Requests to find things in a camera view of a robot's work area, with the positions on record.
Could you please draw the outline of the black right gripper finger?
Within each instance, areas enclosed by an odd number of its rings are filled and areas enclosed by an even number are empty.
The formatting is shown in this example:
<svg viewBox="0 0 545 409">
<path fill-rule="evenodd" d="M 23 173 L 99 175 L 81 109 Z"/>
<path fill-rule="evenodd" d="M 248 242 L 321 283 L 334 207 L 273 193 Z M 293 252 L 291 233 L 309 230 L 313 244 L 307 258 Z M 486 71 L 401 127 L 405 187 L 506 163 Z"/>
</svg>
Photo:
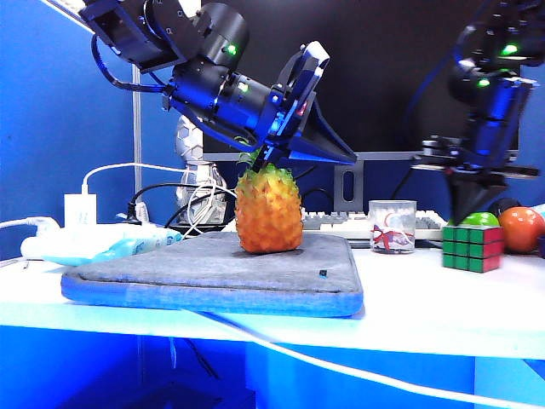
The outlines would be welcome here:
<svg viewBox="0 0 545 409">
<path fill-rule="evenodd" d="M 450 191 L 451 221 L 457 226 L 473 211 L 475 182 L 458 174 L 448 175 L 446 181 Z"/>
<path fill-rule="evenodd" d="M 462 185 L 462 220 L 507 188 L 502 178 L 499 181 L 464 181 Z"/>
</svg>

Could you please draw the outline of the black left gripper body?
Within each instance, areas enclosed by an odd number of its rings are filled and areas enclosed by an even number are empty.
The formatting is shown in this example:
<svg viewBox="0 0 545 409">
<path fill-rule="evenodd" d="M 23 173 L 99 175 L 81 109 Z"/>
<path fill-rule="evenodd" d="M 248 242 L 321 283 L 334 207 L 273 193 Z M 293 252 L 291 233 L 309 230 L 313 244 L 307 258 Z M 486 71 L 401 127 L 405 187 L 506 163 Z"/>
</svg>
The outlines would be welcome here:
<svg viewBox="0 0 545 409">
<path fill-rule="evenodd" d="M 275 160 L 282 153 L 293 151 L 293 134 L 301 122 L 300 119 L 295 118 L 295 111 L 300 110 L 302 107 L 311 107 L 314 104 L 315 98 L 316 93 L 311 91 L 305 100 L 302 98 L 299 100 L 295 99 L 290 104 L 290 109 L 277 112 L 267 132 L 267 137 L 264 139 L 263 145 L 258 150 L 257 156 L 251 165 L 253 171 L 258 172 L 267 164 L 275 164 Z"/>
</svg>

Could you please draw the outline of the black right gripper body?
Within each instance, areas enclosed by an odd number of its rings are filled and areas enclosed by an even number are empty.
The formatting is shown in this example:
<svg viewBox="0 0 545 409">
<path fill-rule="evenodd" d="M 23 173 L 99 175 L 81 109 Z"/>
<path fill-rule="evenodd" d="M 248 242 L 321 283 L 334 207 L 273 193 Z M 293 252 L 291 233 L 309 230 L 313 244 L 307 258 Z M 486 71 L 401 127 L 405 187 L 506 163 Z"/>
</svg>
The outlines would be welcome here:
<svg viewBox="0 0 545 409">
<path fill-rule="evenodd" d="M 414 157 L 413 168 L 423 170 L 459 170 L 462 173 L 487 172 L 510 178 L 536 178 L 540 170 L 529 166 L 512 164 L 513 156 L 507 153 L 505 163 L 500 167 L 486 169 L 481 165 L 464 163 L 460 158 L 461 138 L 432 135 L 422 142 L 422 150 Z"/>
</svg>

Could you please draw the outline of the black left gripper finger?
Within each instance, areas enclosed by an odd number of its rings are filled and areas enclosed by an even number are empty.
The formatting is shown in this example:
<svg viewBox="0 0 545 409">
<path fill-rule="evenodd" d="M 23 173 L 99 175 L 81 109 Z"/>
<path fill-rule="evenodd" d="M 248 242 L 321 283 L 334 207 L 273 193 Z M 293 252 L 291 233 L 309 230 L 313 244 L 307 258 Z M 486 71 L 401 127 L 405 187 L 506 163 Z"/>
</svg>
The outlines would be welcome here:
<svg viewBox="0 0 545 409">
<path fill-rule="evenodd" d="M 296 110 L 295 118 L 301 122 L 293 134 L 293 151 L 354 155 L 354 163 L 357 161 L 354 151 L 325 120 L 319 104 Z"/>
<path fill-rule="evenodd" d="M 289 151 L 282 153 L 275 160 L 276 165 L 292 165 L 293 163 L 308 162 L 319 164 L 354 164 L 354 155 L 339 155 L 333 153 L 304 153 L 301 151 Z"/>
</svg>

